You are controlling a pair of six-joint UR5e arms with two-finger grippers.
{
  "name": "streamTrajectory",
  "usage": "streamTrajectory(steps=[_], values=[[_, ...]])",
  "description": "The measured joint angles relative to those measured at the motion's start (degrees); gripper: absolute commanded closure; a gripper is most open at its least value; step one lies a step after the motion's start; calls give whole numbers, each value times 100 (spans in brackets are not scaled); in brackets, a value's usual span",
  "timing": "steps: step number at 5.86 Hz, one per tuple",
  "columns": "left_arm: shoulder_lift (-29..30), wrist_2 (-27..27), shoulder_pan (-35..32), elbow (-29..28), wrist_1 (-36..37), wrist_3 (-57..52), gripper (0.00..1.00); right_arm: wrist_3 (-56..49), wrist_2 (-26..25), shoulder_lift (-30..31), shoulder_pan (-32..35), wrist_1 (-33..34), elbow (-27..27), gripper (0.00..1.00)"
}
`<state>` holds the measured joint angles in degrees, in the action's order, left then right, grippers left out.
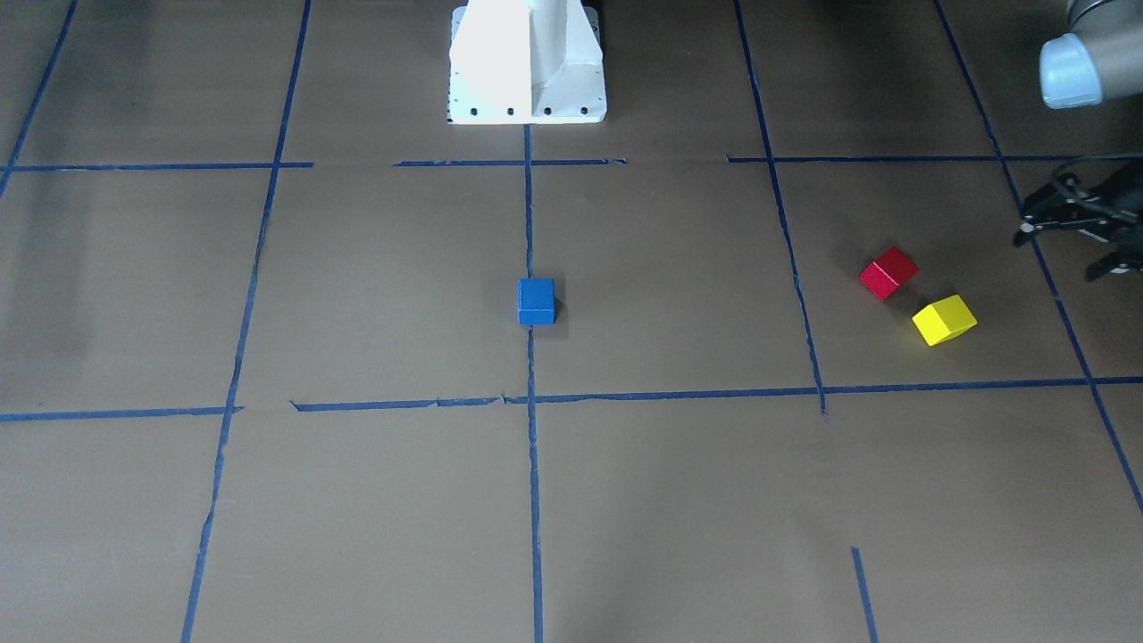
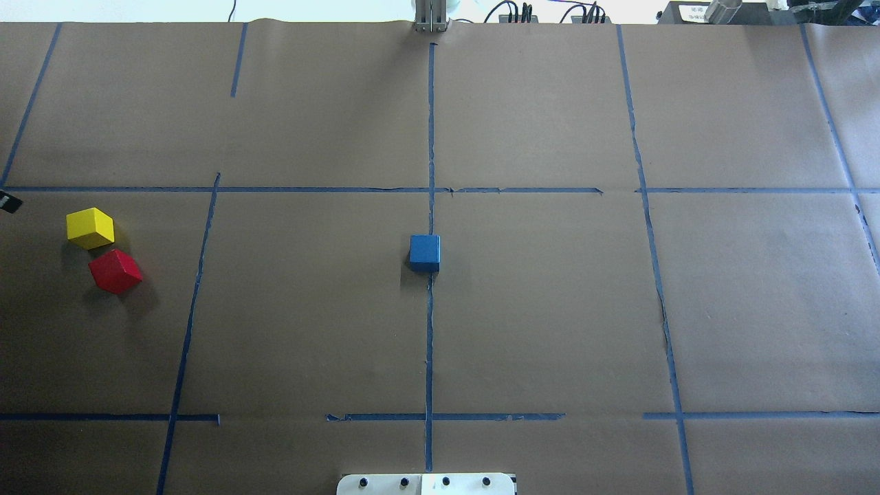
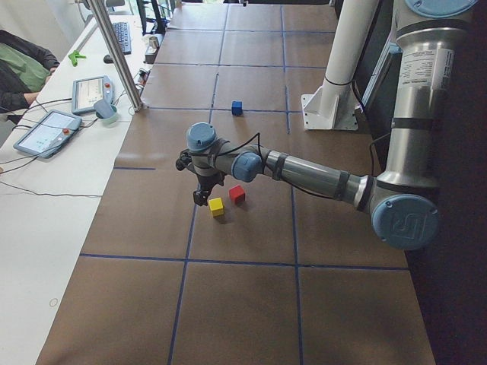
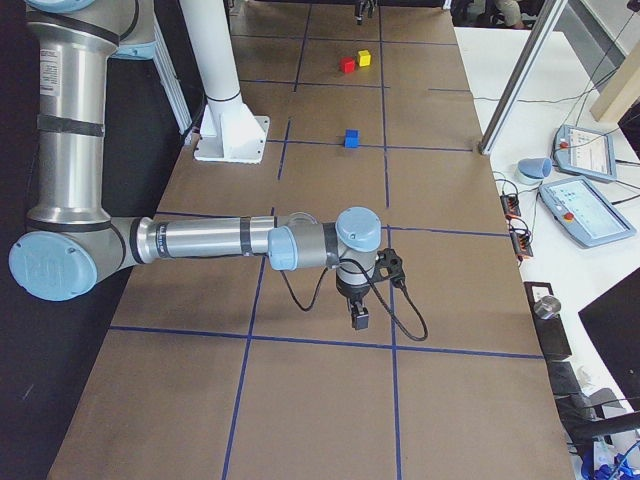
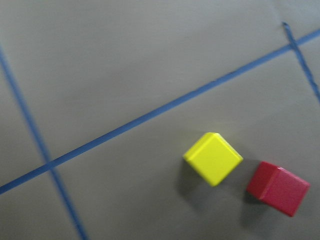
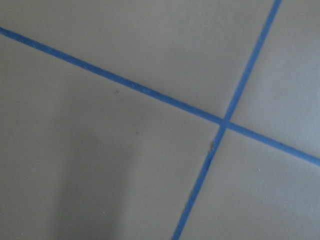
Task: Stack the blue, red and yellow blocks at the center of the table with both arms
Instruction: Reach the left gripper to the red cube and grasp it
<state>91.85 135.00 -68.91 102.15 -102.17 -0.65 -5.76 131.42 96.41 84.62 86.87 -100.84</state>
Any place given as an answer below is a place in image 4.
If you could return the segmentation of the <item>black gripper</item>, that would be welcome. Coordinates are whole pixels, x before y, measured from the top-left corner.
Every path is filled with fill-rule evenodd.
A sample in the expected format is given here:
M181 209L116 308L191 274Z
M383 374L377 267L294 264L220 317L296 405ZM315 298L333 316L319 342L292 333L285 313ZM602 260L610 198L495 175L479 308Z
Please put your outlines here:
M351 285L342 279L336 280L338 292L347 299L351 315L351 325L353 329L367 329L369 325L369 312L364 307L364 298L370 291L367 283L361 285Z

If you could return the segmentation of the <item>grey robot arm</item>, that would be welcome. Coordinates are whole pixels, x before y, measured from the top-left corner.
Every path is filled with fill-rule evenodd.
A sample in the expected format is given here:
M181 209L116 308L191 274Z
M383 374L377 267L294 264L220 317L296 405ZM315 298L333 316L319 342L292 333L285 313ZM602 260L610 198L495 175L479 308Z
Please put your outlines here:
M1 248L23 230L22 209L36 195L37 42L16 1L1 5ZM260 166L197 162L178 146L153 67L109 67L104 204L114 215L186 220L212 214L306 210L323 220L363 205L385 211L382 157L371 148L296 145L287 172L279 145ZM250 320L259 259L166 260L120 272L65 302L28 294L1 273L1 331L125 326L239 332Z

